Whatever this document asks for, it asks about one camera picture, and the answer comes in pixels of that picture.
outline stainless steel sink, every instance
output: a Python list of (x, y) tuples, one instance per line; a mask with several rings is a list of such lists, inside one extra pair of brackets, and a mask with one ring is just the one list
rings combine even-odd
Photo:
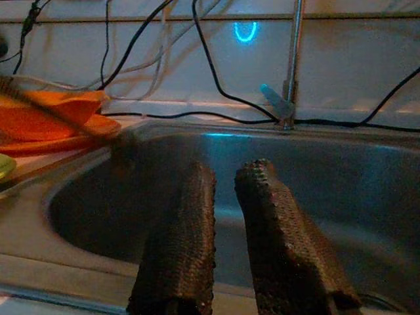
[[(217, 175), (217, 287), (252, 297), (234, 177), (243, 163), (267, 158), (332, 241), (357, 290), (420, 314), (418, 137), (171, 123), (149, 123), (135, 133), (141, 146), (129, 178), (111, 176), (106, 153), (59, 179), (50, 177), (40, 207), (44, 227), (51, 229), (45, 243), (58, 242), (68, 258), (33, 254), (31, 259), (124, 274), (132, 283), (144, 240), (165, 215), (179, 173), (198, 159)], [(74, 257), (77, 253), (82, 258)], [(99, 267), (99, 261), (109, 267)]]

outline tiled wall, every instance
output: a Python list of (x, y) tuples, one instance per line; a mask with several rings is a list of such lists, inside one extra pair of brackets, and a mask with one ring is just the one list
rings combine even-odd
[[(57, 1), (55, 11), (48, 11), (49, 15), (46, 14), (44, 19), (54, 20), (63, 15), (65, 11), (62, 8), (68, 2)], [(222, 1), (220, 7), (226, 2), (229, 1)], [(272, 16), (268, 20), (262, 18), (261, 7), (268, 11), (275, 1), (262, 1), (261, 7), (253, 10), (249, 5), (239, 7), (237, 3), (241, 2), (251, 3), (233, 1), (228, 10), (231, 14), (229, 19), (221, 20), (223, 16), (216, 14), (214, 19), (202, 24), (225, 89), (261, 103), (260, 84), (267, 83), (280, 90), (286, 76), (291, 21), (285, 17), (288, 17), (293, 1), (278, 1), (280, 9), (271, 11)], [(121, 2), (114, 0), (112, 3), (114, 17), (130, 16), (122, 10), (124, 6), (115, 7)], [(189, 1), (180, 1), (179, 5), (176, 13), (180, 20), (168, 22), (169, 34), (172, 35), (188, 24), (184, 19), (188, 15)], [(103, 1), (92, 1), (92, 6), (96, 6), (96, 9), (91, 8), (93, 19), (104, 14)], [(307, 1), (311, 14), (334, 15), (338, 12), (350, 13), (354, 17), (352, 14), (357, 12), (362, 15), (370, 12), (376, 18), (311, 18), (304, 21), (298, 116), (363, 118), (395, 84), (420, 66), (420, 19), (379, 18), (380, 13), (401, 9), (413, 11), (415, 16), (419, 8), (420, 1)], [(0, 12), (0, 17), (4, 20), (3, 12)], [(238, 20), (241, 16), (248, 19)], [(138, 26), (136, 21), (111, 23), (107, 72), (115, 68)], [(11, 53), (17, 50), (20, 27), (17, 23), (0, 24), (0, 33), (10, 41)], [(252, 34), (253, 28), (256, 31), (252, 39), (245, 43), (241, 41)], [(146, 29), (135, 45), (127, 66), (140, 64), (156, 53), (160, 29), (158, 21)], [(99, 74), (105, 49), (104, 30), (100, 21), (49, 22), (36, 26), (27, 40), (20, 73), (76, 85), (90, 82)], [(14, 63), (0, 64), (0, 74), (11, 73)], [(158, 88), (149, 100), (232, 103), (218, 94), (194, 28), (173, 47), (162, 68)], [(122, 96), (141, 95), (147, 90), (153, 72), (151, 67), (121, 76), (108, 92)], [(415, 113), (420, 114), (420, 76), (389, 102), (381, 122), (417, 127), (420, 118)]]

